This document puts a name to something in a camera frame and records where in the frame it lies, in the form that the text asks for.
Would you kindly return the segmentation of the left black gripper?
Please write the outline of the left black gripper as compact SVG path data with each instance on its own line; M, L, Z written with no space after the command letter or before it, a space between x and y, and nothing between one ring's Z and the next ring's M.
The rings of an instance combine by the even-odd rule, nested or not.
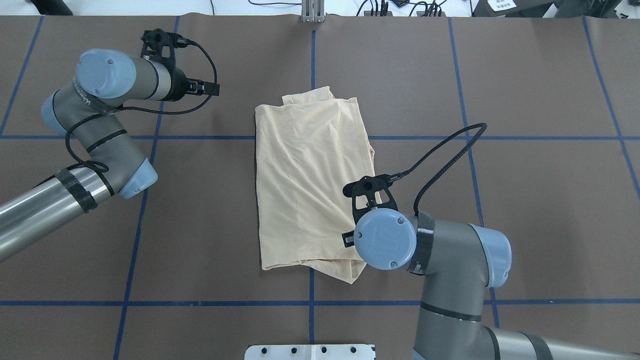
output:
M193 96L211 96L220 95L220 85L216 82L208 82L205 80L188 80L187 95Z

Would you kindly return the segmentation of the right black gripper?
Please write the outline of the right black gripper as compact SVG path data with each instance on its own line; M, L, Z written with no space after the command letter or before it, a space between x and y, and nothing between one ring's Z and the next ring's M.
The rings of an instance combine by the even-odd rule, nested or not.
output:
M352 246L355 245L355 232L354 231L348 231L342 234L342 241L343 241L343 246L345 246L345 248L351 248Z

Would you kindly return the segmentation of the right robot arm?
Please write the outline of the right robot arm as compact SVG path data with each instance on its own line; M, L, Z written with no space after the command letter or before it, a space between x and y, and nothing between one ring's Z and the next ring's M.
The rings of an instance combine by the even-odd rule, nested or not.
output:
M499 231L419 212L355 209L354 230L342 235L367 265L423 276L414 360L637 360L607 350L482 324L485 290L505 284L512 266Z

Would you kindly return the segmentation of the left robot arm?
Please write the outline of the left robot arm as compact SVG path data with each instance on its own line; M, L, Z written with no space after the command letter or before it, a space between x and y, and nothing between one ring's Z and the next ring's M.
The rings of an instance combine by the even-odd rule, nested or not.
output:
M212 82L186 77L173 59L132 57L92 48L80 56L70 84L42 105L41 116L64 136L74 160L1 207L1 260L95 210L113 196L130 199L159 178L116 114L137 111L130 100L177 101L185 95L220 93Z

